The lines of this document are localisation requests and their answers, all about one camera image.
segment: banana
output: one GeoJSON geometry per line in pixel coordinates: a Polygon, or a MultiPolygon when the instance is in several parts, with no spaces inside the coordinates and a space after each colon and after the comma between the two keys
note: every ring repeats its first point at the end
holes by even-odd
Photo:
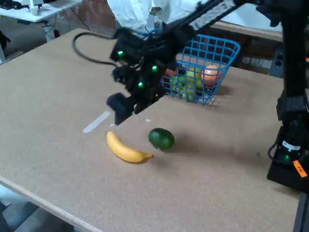
{"type": "Polygon", "coordinates": [[[107,144],[110,149],[124,161],[137,163],[143,161],[145,158],[150,158],[154,156],[150,152],[140,152],[131,147],[126,146],[123,144],[116,134],[112,131],[107,132],[106,135],[107,144]]]}

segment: wooden table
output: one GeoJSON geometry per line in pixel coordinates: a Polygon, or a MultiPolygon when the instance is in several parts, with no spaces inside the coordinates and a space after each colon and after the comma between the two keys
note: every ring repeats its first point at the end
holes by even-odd
{"type": "Polygon", "coordinates": [[[254,37],[282,42],[282,32],[281,31],[248,28],[248,27],[244,27],[241,25],[228,23],[224,21],[217,22],[212,27],[221,29],[221,30],[230,31],[230,32],[236,32],[240,34],[245,34],[245,35],[250,35],[254,37]]]}
{"type": "MultiPolygon", "coordinates": [[[[109,127],[112,113],[83,133],[123,86],[112,67],[74,54],[78,32],[0,67],[1,184],[86,232],[292,231],[298,193],[266,179],[280,79],[230,68],[212,106],[166,96],[120,126],[109,127]],[[148,142],[155,127],[175,134],[170,152],[148,142]],[[154,158],[123,162],[106,144],[110,130],[154,158]]],[[[106,60],[113,42],[78,46],[106,60]]]]}

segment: white cloth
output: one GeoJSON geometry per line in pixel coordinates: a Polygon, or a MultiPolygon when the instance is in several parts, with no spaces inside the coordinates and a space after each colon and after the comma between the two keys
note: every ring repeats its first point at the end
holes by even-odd
{"type": "MultiPolygon", "coordinates": [[[[191,13],[199,1],[201,0],[108,0],[108,4],[121,26],[143,30],[153,7],[160,7],[161,11],[157,16],[163,22],[170,23],[191,13]]],[[[248,3],[222,20],[250,28],[282,30],[281,25],[270,27],[270,20],[259,13],[255,5],[248,3]]]]}

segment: blue wire basket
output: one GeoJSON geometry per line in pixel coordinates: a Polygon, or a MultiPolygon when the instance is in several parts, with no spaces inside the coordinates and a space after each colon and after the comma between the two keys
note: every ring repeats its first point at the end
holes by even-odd
{"type": "Polygon", "coordinates": [[[176,56],[178,69],[164,74],[161,82],[166,93],[194,103],[211,103],[239,51],[235,41],[197,35],[176,56]]]}

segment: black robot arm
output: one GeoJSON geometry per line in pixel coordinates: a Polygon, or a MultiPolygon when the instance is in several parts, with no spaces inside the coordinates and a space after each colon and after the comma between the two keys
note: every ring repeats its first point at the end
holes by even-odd
{"type": "Polygon", "coordinates": [[[271,20],[272,26],[281,22],[283,28],[284,88],[277,104],[282,126],[268,150],[272,164],[267,178],[309,193],[309,103],[305,92],[305,27],[309,0],[209,0],[199,3],[194,12],[168,24],[159,33],[143,34],[120,28],[112,37],[117,42],[110,56],[120,67],[88,58],[78,51],[76,39],[91,34],[89,32],[75,36],[73,48],[87,60],[116,67],[114,80],[124,84],[130,93],[129,97],[116,93],[107,100],[115,111],[118,125],[164,96],[162,75],[166,69],[177,69],[176,55],[187,42],[245,3],[256,4],[256,9],[271,20]]]}

